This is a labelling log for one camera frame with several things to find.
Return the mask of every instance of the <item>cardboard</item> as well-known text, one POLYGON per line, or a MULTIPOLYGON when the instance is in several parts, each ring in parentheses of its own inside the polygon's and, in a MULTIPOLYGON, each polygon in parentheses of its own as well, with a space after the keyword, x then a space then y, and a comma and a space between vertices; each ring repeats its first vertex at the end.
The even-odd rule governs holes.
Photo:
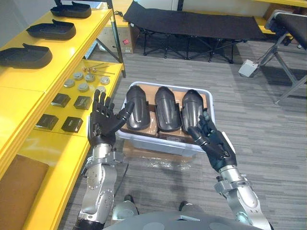
POLYGON ((282 4, 277 4, 277 3, 271 3, 266 12, 264 13, 263 18, 265 20, 268 20, 270 16, 272 15, 274 10, 282 10, 282 11, 287 11, 293 13, 295 8, 293 6, 289 5, 282 5, 282 4))
POLYGON ((129 141, 125 140, 124 147, 123 147, 123 153, 126 157, 131 158, 158 158, 162 160, 168 160, 168 161, 174 161, 174 162, 180 162, 180 163, 186 163, 193 159, 193 157, 184 157, 176 154, 169 154, 164 152, 158 152, 158 151, 152 151, 147 149, 138 149, 135 148, 129 141))
POLYGON ((1 229, 22 229, 48 167, 30 158, 15 156, 0 180, 1 229))
MULTIPOLYGON (((133 54, 140 30, 130 24, 117 27, 121 51, 125 54, 133 54)), ((112 52, 117 52, 112 27, 105 27, 98 39, 102 41, 112 52)))
MULTIPOLYGON (((149 103, 149 110, 150 110, 150 114, 151 114, 151 118, 152 116, 155 116, 155 101, 154 101, 154 97, 156 92, 158 91, 160 86, 152 86, 152 85, 145 85, 145 84, 139 84, 138 86, 140 86, 145 94, 146 94, 146 100, 149 103)), ((179 104, 179 108, 180 110, 182 109, 182 98, 184 97, 184 95, 186 94, 186 92, 180 92, 180 91, 173 91, 172 88, 169 88, 175 96, 175 101, 176 103, 179 104)), ((203 99, 203 106, 204 108, 207 108, 207 101, 206 101, 206 95, 204 94, 200 94, 202 99, 203 99)), ((154 118, 155 121, 155 130, 156 132, 158 131, 157 128, 157 124, 156 124, 156 120, 154 118)), ((171 140, 171 141, 177 141, 177 142, 183 142, 183 143, 189 143, 189 144, 194 144, 194 141, 192 139, 192 137, 183 131, 183 129, 179 129, 177 131, 174 132, 162 132, 162 131, 158 131, 158 133, 156 133, 154 135, 153 131, 154 129, 145 129, 145 130, 140 130, 140 131, 134 131, 134 130, 129 130, 127 128, 127 126, 125 125, 121 131, 123 132, 129 132, 129 133, 134 133, 137 135, 143 135, 143 136, 149 136, 149 137, 155 137, 155 138, 160 138, 160 139, 164 139, 164 140, 171 140)))
POLYGON ((157 134, 158 127, 157 127, 155 115, 154 115, 154 112, 149 112, 149 114, 150 114, 150 125, 148 128, 143 129, 143 130, 132 130, 132 129, 128 129, 127 124, 125 124, 120 130, 125 133, 133 133, 137 135, 156 138, 158 136, 157 134))

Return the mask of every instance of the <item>white wall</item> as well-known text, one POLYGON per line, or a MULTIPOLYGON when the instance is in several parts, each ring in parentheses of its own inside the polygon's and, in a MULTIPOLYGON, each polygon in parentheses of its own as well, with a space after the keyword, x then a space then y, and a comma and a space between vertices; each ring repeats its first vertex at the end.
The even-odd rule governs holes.
POLYGON ((54 0, 0 0, 0 47, 53 6, 54 0))
POLYGON ((136 0, 136 1, 145 8, 156 8, 161 10, 176 11, 178 7, 178 0, 136 0))
POLYGON ((184 0, 184 11, 226 12, 263 16, 269 3, 253 0, 184 0))

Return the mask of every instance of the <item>white plastic bin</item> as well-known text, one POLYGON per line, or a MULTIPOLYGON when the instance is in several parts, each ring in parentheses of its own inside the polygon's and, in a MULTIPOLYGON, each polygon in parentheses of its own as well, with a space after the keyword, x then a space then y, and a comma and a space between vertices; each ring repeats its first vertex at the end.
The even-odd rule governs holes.
MULTIPOLYGON (((211 116, 212 121, 215 123, 214 110, 213 110, 213 97, 209 91, 202 90, 202 89, 174 86, 174 85, 162 85, 162 84, 142 82, 142 81, 136 81, 132 83, 130 87, 133 85, 140 85, 140 84, 152 85, 152 86, 166 86, 168 88, 172 88, 173 91, 180 91, 180 92, 186 92, 190 89, 194 89, 201 94, 205 94, 206 100, 207 100, 207 112, 211 116)), ((125 103, 126 103, 126 98, 125 98, 122 108, 125 106, 125 103)), ((140 149, 167 152, 167 153, 178 154, 178 155, 182 155, 186 157, 190 157, 198 152, 203 152, 203 150, 198 145, 194 145, 194 144, 187 144, 187 143, 176 142, 176 141, 171 141, 171 140, 146 137, 146 136, 136 135, 132 133, 125 133, 120 130, 117 131, 117 135, 123 139, 129 140, 133 144, 134 147, 140 148, 140 149)))

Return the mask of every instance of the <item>red label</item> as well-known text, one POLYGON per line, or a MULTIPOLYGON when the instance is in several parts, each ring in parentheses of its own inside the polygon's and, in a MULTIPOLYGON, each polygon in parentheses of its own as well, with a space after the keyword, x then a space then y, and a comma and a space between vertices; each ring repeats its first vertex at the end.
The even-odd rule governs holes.
POLYGON ((126 45, 126 44, 129 44, 129 40, 128 39, 125 39, 124 41, 123 41, 123 43, 126 45))

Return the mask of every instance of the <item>wire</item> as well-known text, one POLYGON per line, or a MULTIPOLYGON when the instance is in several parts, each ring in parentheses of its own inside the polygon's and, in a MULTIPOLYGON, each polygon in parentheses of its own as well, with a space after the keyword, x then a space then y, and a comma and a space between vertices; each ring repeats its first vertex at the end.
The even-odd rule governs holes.
POLYGON ((127 167, 126 167, 126 170, 125 170, 125 172, 124 172, 124 174, 123 174, 123 177, 121 178, 121 181, 119 182, 119 185, 118 185, 118 187, 117 187, 117 189, 116 189, 116 191, 115 191, 115 193, 114 193, 114 197, 116 196, 116 194, 117 194, 117 192, 118 192, 118 190, 119 190, 121 184, 122 184, 123 181, 124 181, 124 178, 125 178, 125 176, 126 176, 128 167, 129 167, 129 164, 127 164, 127 167))
POLYGON ((258 59, 255 61, 255 63, 259 63, 259 60, 260 60, 261 58, 263 58, 264 56, 266 56, 266 55, 272 50, 272 48, 274 47, 274 45, 272 45, 272 46, 267 50, 267 52, 265 52, 264 55, 262 55, 260 58, 258 58, 258 59))

